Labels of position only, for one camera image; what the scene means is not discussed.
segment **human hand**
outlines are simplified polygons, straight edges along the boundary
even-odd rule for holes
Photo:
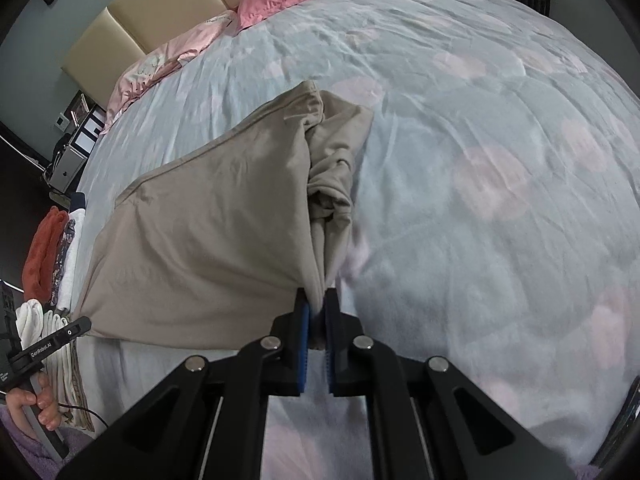
[[[6,394],[6,406],[14,424],[21,432],[33,440],[37,440],[38,437],[22,411],[23,406],[33,406],[37,402],[38,407],[42,410],[38,419],[49,431],[56,430],[62,422],[62,415],[58,411],[58,401],[53,396],[49,378],[46,374],[40,372],[38,373],[38,382],[42,387],[42,391],[37,398],[33,393],[20,388],[14,388]]]

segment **beige headboard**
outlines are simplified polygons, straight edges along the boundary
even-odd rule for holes
[[[62,69],[106,108],[135,61],[241,0],[113,0],[66,54]]]

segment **white towel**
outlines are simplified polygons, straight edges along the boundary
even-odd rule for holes
[[[44,313],[44,323],[42,327],[43,338],[50,335],[52,332],[55,332],[55,330],[52,330],[52,324],[53,324],[53,311],[49,310]],[[53,353],[52,355],[44,359],[42,363],[44,364],[44,369],[47,375],[49,376],[49,383],[51,384],[53,391],[57,392],[58,391],[58,357],[56,356],[56,353]]]
[[[40,340],[44,315],[42,305],[38,300],[29,300],[23,303],[15,311],[18,335],[22,343],[22,349],[36,344]]]
[[[56,305],[58,310],[65,313],[72,312],[71,295],[74,288],[76,260],[78,259],[78,245],[80,243],[80,235],[82,234],[82,224],[84,224],[84,213],[84,209],[76,209],[69,213],[69,219],[76,221],[76,233],[74,234],[74,239],[69,244],[68,250],[66,250],[65,271],[62,274],[62,280],[60,280],[58,304]]]
[[[38,300],[29,300],[15,311],[22,348],[36,344],[40,339],[60,330],[68,325],[65,317],[54,314],[52,310],[42,313],[42,306]],[[58,402],[78,405],[78,398],[72,383],[71,345],[65,345],[57,352],[44,359],[44,371],[49,377],[49,383]],[[61,408],[61,412],[68,412],[68,408]],[[73,420],[81,420],[79,410],[73,411]]]
[[[66,318],[60,318],[60,328],[63,328],[68,325],[68,321]],[[65,404],[71,404],[73,406],[79,406],[78,398],[76,396],[76,391],[72,382],[72,366],[71,366],[71,345],[65,345],[60,351],[62,354],[62,358],[60,359],[62,366],[59,368],[60,373],[62,374],[62,380],[60,384],[62,385],[62,390],[60,391],[59,399],[66,399]],[[72,410],[74,421],[80,421],[80,412],[79,410]]]

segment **metal screw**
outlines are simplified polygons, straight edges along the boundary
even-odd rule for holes
[[[446,372],[449,370],[449,361],[440,356],[432,357],[429,359],[429,368],[434,372]]]
[[[353,338],[353,345],[360,350],[371,350],[373,339],[368,335],[359,335]]]
[[[192,355],[184,362],[184,367],[190,372],[199,372],[206,364],[207,362],[204,360],[204,357]]]
[[[281,344],[282,341],[280,341],[280,338],[274,335],[263,337],[262,341],[260,341],[260,346],[265,350],[277,350],[278,348],[280,348]]]

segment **beige cloth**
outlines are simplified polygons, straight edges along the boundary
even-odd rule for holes
[[[237,349],[344,260],[354,157],[372,112],[305,81],[116,199],[74,318],[92,335]]]

